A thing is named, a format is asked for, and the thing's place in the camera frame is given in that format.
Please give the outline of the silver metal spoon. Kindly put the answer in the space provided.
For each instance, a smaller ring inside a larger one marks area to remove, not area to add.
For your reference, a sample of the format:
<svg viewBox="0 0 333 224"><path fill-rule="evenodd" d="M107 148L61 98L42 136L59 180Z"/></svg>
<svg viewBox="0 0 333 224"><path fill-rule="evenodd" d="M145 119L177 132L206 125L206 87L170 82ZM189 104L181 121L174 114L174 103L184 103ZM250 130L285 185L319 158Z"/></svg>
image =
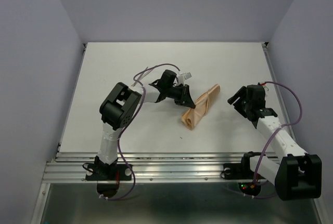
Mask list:
<svg viewBox="0 0 333 224"><path fill-rule="evenodd" d="M143 71L139 72L133 77L133 84L132 86L136 86L138 82L140 82L145 76L147 76L153 68L146 67Z"/></svg>

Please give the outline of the orange cloth napkin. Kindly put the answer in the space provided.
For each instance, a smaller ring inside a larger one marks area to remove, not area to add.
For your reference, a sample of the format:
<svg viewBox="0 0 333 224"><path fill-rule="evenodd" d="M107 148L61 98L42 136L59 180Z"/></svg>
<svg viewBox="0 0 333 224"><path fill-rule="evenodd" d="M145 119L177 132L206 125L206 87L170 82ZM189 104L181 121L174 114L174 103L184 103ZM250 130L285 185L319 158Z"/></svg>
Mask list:
<svg viewBox="0 0 333 224"><path fill-rule="evenodd" d="M181 121L189 130L193 130L209 112L219 97L220 91L220 85L215 84L196 100L194 109L190 108L182 115Z"/></svg>

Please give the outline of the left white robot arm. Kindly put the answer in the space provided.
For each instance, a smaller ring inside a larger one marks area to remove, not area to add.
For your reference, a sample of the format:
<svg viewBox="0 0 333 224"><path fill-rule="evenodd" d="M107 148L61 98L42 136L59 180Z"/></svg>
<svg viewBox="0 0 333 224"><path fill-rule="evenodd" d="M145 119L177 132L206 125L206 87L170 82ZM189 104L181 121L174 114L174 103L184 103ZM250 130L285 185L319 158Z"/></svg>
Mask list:
<svg viewBox="0 0 333 224"><path fill-rule="evenodd" d="M194 109L189 85L185 83L191 73L176 74L165 70L154 82L144 85L127 86L122 82L115 85L99 108L103 122L103 135L100 150L94 164L104 179L111 179L116 173L118 144L123 131L131 124L145 103L159 103L166 98L174 100L178 106Z"/></svg>

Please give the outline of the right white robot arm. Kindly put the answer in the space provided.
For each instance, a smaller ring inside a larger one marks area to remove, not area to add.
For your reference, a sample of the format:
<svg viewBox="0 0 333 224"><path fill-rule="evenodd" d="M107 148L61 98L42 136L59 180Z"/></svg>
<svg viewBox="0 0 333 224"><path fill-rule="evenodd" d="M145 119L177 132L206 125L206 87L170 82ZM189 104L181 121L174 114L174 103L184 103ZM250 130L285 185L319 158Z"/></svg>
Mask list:
<svg viewBox="0 0 333 224"><path fill-rule="evenodd" d="M247 152L239 163L223 165L221 177L238 180L243 196L260 198L269 182L283 201L317 199L322 193L322 160L301 148L285 130L277 113L266 107L265 83L243 86L228 104L267 139L260 152Z"/></svg>

